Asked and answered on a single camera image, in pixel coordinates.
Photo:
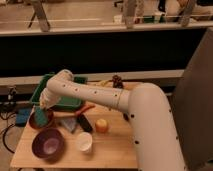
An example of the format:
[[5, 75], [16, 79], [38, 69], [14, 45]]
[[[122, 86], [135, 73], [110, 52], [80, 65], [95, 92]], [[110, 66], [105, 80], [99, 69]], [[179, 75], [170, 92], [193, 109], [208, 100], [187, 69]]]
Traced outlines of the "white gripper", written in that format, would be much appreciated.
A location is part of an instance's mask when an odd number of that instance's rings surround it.
[[39, 97], [39, 106], [41, 109], [50, 109], [51, 107], [55, 106], [61, 97], [57, 94], [54, 94], [48, 89], [44, 89]]

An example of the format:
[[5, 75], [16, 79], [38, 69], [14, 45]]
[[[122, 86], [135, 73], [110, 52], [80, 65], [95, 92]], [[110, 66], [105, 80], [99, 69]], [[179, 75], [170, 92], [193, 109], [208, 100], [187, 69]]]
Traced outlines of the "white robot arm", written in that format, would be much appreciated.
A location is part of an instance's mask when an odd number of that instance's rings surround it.
[[49, 109], [61, 97], [73, 97], [106, 106], [129, 115], [138, 171], [185, 171], [174, 117], [162, 89], [140, 83], [131, 90], [75, 83], [67, 69], [46, 83], [39, 105]]

